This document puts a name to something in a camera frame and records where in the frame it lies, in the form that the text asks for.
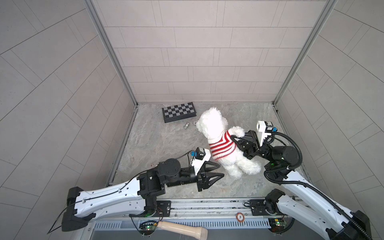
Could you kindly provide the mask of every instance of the white fur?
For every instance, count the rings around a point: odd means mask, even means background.
[[[208,140],[220,138],[222,132],[227,129],[227,126],[227,120],[217,108],[210,108],[205,111],[196,123],[198,131],[202,132]],[[236,126],[230,128],[229,133],[237,137],[243,137],[245,131],[241,127]],[[237,179],[241,177],[243,172],[254,175],[261,170],[260,164],[244,157],[243,152],[238,147],[236,147],[233,153],[218,159],[218,161],[229,175]]]

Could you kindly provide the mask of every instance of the striped sweater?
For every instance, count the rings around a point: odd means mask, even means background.
[[[224,131],[221,137],[212,140],[208,139],[213,159],[217,160],[228,156],[236,149],[236,144],[230,139],[230,136],[229,131]]]

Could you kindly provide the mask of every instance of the chessboard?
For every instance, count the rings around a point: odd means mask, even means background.
[[[192,102],[165,107],[162,108],[162,111],[164,122],[172,122],[196,116],[196,109]]]

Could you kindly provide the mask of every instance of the tiled wall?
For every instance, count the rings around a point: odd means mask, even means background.
[[[277,108],[319,189],[384,238],[384,1],[339,0]]]
[[[70,238],[46,233],[104,186],[133,106],[81,0],[0,1],[2,240]]]
[[[138,102],[274,100],[325,4],[93,2]]]

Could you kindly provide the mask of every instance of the white stuffed animal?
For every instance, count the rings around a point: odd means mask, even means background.
[[[212,158],[218,160],[229,175],[238,179],[243,172],[250,175],[260,172],[260,164],[244,157],[243,152],[230,139],[231,135],[243,137],[244,129],[236,126],[226,131],[228,122],[217,108],[205,111],[196,126],[208,139]]]

